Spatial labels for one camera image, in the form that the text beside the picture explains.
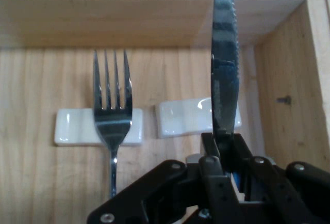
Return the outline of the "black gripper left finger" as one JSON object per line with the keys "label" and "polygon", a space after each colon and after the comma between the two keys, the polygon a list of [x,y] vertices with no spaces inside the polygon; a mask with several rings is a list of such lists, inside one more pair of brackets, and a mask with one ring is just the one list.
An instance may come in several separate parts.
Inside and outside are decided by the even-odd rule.
{"label": "black gripper left finger", "polygon": [[174,223],[197,205],[205,223],[245,223],[227,172],[234,166],[240,134],[214,140],[202,134],[206,155],[196,163],[167,160],[92,211],[87,223]]}

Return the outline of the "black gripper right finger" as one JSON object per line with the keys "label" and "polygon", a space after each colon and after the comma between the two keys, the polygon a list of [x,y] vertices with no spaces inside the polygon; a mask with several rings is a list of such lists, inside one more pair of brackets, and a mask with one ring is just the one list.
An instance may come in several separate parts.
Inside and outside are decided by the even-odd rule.
{"label": "black gripper right finger", "polygon": [[229,136],[226,162],[246,201],[271,204],[284,223],[329,223],[329,172],[306,162],[282,169],[253,156],[240,134]]}

